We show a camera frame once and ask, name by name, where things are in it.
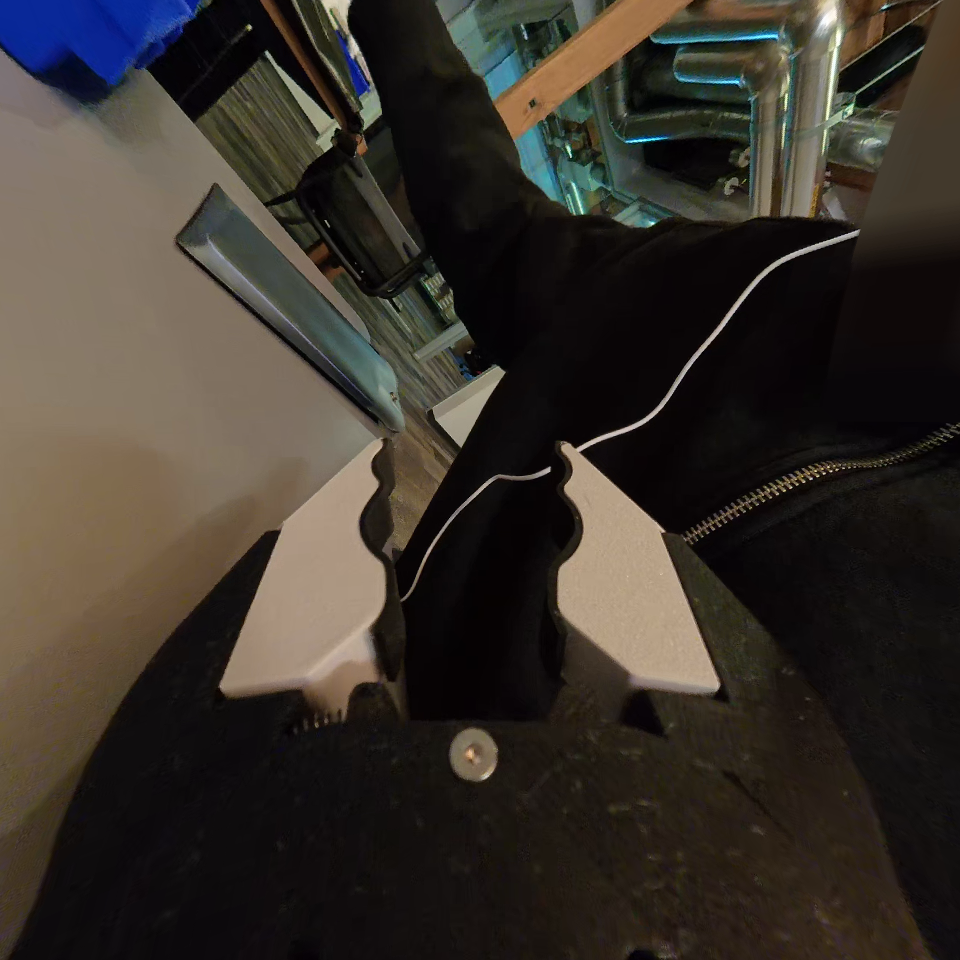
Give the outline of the wooden beam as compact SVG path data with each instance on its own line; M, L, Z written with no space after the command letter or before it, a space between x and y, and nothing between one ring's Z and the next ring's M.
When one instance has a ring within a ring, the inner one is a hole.
M518 140L675 17L688 1L616 1L494 100Z

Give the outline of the silver ceiling ducts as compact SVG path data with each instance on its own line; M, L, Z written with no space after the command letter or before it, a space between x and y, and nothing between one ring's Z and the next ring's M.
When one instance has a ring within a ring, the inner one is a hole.
M877 172L881 100L922 52L909 2L687 2L540 122L575 214L814 217L830 166Z

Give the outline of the person's right forearm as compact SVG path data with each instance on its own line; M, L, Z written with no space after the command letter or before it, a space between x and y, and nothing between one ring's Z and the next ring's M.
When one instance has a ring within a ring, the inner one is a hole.
M435 2L351 2L406 195L454 308L503 369L561 370L580 348L583 271L610 224L573 215L522 171L482 78Z

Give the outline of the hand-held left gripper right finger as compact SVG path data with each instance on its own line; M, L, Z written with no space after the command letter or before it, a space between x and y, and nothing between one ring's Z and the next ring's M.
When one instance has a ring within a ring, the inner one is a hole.
M561 677L596 698L721 689L666 533L575 447L557 448L573 532L551 570Z

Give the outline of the black mesh office chair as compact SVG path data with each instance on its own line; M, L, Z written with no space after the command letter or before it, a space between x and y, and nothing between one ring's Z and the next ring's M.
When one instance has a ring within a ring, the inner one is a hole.
M340 129L294 189L265 202L294 206L280 221L310 226L359 290L390 300L430 276L433 262L406 198L392 131L374 123L360 152Z

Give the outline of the blue plastic bin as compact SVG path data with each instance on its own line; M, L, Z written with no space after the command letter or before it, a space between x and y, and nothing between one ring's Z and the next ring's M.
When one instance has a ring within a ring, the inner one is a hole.
M117 85L150 66L197 17L201 1L3 1L1 44L37 77L81 66Z

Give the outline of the white drawstring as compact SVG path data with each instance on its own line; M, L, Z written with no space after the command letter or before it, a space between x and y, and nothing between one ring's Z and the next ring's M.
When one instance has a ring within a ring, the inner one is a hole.
M805 258L814 254L821 253L830 248L838 247L842 244L855 242L859 235L861 234L860 228L855 228L848 230L843 234L825 239L823 241L810 244L807 246L802 246L797 249L794 249L785 255L776 258L774 261L765 266L757 275L755 275L746 288L738 295L736 300L732 303L731 306L727 309L724 316L716 324L713 330L705 337L705 339L698 345L697 349L687 358L686 362L678 371L677 376L674 378L673 382L670 384L669 388L666 390L665 394L656 403L656 405L642 418L629 423L627 425L621 426L617 429L607 431L604 434L597 435L588 440L583 441L582 443L576 445L574 450L579 453L586 453L589 450L592 450L596 447L604 445L610 441L619 439L624 436L628 436L645 426L648 426L653 422L660 414L662 414L667 408L668 404L673 400L674 396L677 394L681 385L687 379L688 375L694 369L695 365L700 361L700 359L711 349L713 344L720 338L724 333L727 327L730 325L732 320L737 316L739 310L744 306L749 300L750 296L761 286L762 282L765 282L775 271L780 268ZM538 482L543 478L548 477L552 473L553 468L549 465L544 466L543 468L527 473L527 474L506 474L506 473L497 473L488 477L480 486L478 486L474 491L465 498L458 507L453 510L448 518L442 523L438 529L438 533L435 534L433 539L430 541L427 546L424 554L414 572L414 578L411 582L409 588L403 593L400 597L402 603L407 602L415 593L419 582L424 574L425 568L428 564L428 561L431 555L434 553L434 550L441 542L445 534L447 534L450 526L456 522L459 517L468 510L474 502L480 498L486 491L496 484L527 484Z

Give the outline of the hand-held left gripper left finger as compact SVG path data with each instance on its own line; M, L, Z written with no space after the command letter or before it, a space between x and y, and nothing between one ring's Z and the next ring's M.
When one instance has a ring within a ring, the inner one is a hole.
M393 446L379 438L283 521L220 681L230 699L347 702L402 682L405 622L390 555Z

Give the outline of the wooden top work table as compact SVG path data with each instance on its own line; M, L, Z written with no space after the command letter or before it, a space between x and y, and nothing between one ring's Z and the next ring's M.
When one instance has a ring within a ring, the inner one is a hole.
M347 86L349 74L343 77L336 63L315 45L298 2L260 1L260 6L282 37L295 61L317 92L320 102L336 122L344 144L363 157L368 145L364 135L361 102Z

